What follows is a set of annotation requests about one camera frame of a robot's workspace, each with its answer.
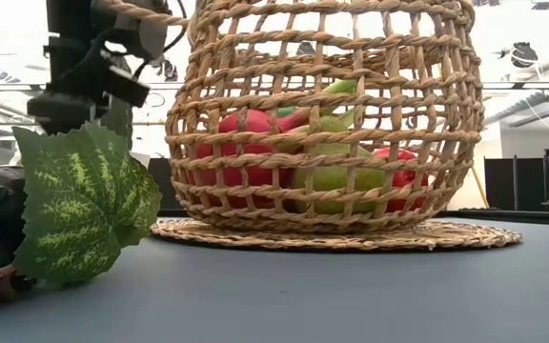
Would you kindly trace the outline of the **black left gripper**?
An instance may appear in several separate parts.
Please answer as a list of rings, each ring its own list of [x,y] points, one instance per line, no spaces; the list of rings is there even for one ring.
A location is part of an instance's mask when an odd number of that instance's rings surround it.
[[[158,19],[169,15],[166,0],[47,0],[51,81],[28,102],[28,114],[53,135],[102,117],[113,96],[142,107],[150,87],[114,59],[160,57],[168,29]]]

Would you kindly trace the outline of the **black grapes with leaf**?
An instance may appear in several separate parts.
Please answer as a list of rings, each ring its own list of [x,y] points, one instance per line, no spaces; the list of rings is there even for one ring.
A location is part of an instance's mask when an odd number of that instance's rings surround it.
[[[0,297],[88,282],[149,233],[161,194],[123,138],[93,123],[13,135],[21,162],[0,166]]]

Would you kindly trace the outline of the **pink dragon fruit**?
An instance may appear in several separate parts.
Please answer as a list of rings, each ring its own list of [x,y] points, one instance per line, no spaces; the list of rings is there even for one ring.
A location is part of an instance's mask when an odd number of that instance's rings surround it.
[[[353,93],[356,90],[356,80],[339,79],[323,90],[329,94]],[[306,125],[309,122],[311,113],[310,107],[294,108],[289,114],[279,117],[276,126],[279,132],[290,131],[297,127]],[[271,116],[264,110],[247,110],[245,118],[245,130],[253,132],[271,131]],[[218,132],[238,131],[238,112],[226,116],[218,123]],[[245,153],[271,152],[272,146],[258,142],[242,144]],[[203,158],[212,155],[214,147],[210,144],[200,144],[197,147],[197,156]],[[224,156],[237,155],[237,146],[234,142],[227,142],[220,145],[220,152]]]

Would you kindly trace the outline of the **red round fruit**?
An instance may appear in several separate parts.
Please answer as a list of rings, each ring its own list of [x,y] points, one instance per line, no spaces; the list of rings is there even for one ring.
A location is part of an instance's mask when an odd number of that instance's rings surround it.
[[[248,184],[250,186],[258,185],[258,175],[255,172],[256,172],[256,168],[254,167],[250,167],[247,169]],[[240,168],[224,168],[223,173],[224,173],[224,184],[226,186],[232,187],[232,186],[239,186],[242,184],[242,176],[241,176]],[[193,173],[191,171],[187,171],[186,174],[188,178],[188,183],[191,185],[195,185]],[[216,174],[214,169],[199,171],[198,174],[202,180],[203,185],[214,186],[216,184]],[[213,206],[222,205],[221,201],[217,196],[209,195],[208,198],[210,203]],[[239,209],[247,206],[247,202],[244,197],[228,196],[227,199],[232,208]]]
[[[382,148],[382,149],[375,150],[373,151],[373,156],[388,157],[389,149]],[[409,160],[415,157],[416,156],[410,151],[406,151],[406,150],[397,151],[398,160]],[[416,175],[417,173],[415,171],[410,171],[410,170],[396,171],[393,176],[393,186],[401,188],[403,186],[410,185],[415,181]],[[410,211],[421,208],[424,202],[425,202],[425,197],[417,198],[414,204],[410,207]],[[403,199],[390,200],[387,204],[387,212],[401,211],[404,208],[405,204],[406,204],[406,201]]]

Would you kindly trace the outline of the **yellow-green pear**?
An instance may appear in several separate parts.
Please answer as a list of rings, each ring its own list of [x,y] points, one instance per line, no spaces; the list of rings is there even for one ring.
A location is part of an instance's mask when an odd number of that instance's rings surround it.
[[[334,116],[323,116],[319,118],[322,131],[338,132],[346,131],[348,124],[340,121]],[[316,146],[318,154],[348,154],[350,146],[342,143],[321,143]],[[347,185],[348,172],[344,167],[316,167],[314,175],[314,191],[332,191],[345,188]],[[307,178],[306,169],[296,169],[291,185],[294,188],[305,188]],[[384,171],[370,168],[356,168],[355,190],[369,191],[383,185]],[[338,214],[343,213],[345,204],[338,201],[315,201],[316,214]],[[376,202],[355,203],[353,213],[373,212]]]

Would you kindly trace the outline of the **woven wicker basket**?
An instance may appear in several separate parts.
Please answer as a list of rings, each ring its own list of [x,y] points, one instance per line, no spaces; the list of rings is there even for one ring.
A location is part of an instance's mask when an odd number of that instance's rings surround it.
[[[478,224],[436,221],[474,165],[483,127],[480,60],[471,40],[472,0],[195,0],[191,17],[160,17],[184,29],[191,51],[185,80],[165,124],[175,195],[184,221],[164,221],[153,233],[183,241],[273,250],[493,248],[517,244],[519,232]],[[356,80],[353,93],[329,94],[339,79]],[[276,121],[310,107],[306,125],[279,132]],[[247,110],[271,116],[271,131],[245,130]],[[238,112],[238,131],[218,123]],[[322,131],[334,116],[346,131]],[[220,145],[234,142],[237,155]],[[245,153],[258,142],[271,152]],[[342,143],[348,154],[318,154],[316,146]],[[213,154],[199,158],[200,144]],[[388,157],[373,151],[388,148]],[[397,151],[416,157],[398,160]],[[345,188],[314,191],[316,167],[347,169]],[[273,171],[272,186],[250,186],[250,167]],[[224,168],[240,168],[242,184],[226,186]],[[356,168],[384,171],[383,185],[356,191]],[[199,171],[214,169],[216,184]],[[306,169],[305,188],[280,188],[279,169]],[[393,186],[397,171],[415,181]],[[187,171],[195,185],[188,183]],[[208,196],[217,196],[213,206]],[[274,200],[254,205],[255,195]],[[232,208],[228,196],[247,206]],[[410,211],[419,197],[421,208]],[[387,212],[390,200],[406,201]],[[345,204],[343,213],[316,214],[315,201]],[[376,202],[353,213],[355,203]]]

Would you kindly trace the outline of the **green cactus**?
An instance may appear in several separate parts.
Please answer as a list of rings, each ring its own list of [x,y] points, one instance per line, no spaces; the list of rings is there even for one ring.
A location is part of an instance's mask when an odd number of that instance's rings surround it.
[[[132,149],[132,105],[112,95],[110,100],[109,111],[101,117],[100,124],[122,137],[130,151]]]

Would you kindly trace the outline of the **black ceiling-hung fixture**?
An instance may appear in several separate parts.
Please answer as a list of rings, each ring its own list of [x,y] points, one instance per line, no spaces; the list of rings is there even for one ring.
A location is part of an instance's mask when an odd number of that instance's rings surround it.
[[[157,76],[163,76],[165,82],[176,82],[178,80],[177,66],[173,65],[164,55],[151,62],[156,69]]]
[[[529,68],[539,61],[537,53],[529,42],[516,42],[511,48],[504,48],[498,53],[498,59],[509,57],[510,62],[517,68]]]

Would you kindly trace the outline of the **white hexagonal plant pot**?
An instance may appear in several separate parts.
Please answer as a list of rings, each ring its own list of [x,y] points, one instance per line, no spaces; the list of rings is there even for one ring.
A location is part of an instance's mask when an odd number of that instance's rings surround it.
[[[149,154],[131,151],[130,156],[137,160],[146,169],[149,167],[151,156]]]

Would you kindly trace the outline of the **black room divider panel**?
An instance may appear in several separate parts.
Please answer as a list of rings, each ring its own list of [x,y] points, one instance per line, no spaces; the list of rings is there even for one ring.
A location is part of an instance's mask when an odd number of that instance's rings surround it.
[[[541,158],[485,159],[485,188],[491,208],[504,211],[543,210]]]

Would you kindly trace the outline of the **black table frame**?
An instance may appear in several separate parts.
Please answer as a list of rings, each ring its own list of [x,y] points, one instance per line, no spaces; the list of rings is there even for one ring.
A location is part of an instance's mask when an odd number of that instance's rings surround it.
[[[500,222],[518,222],[549,225],[549,212],[502,211],[492,209],[467,209],[441,211],[435,218],[462,218]]]

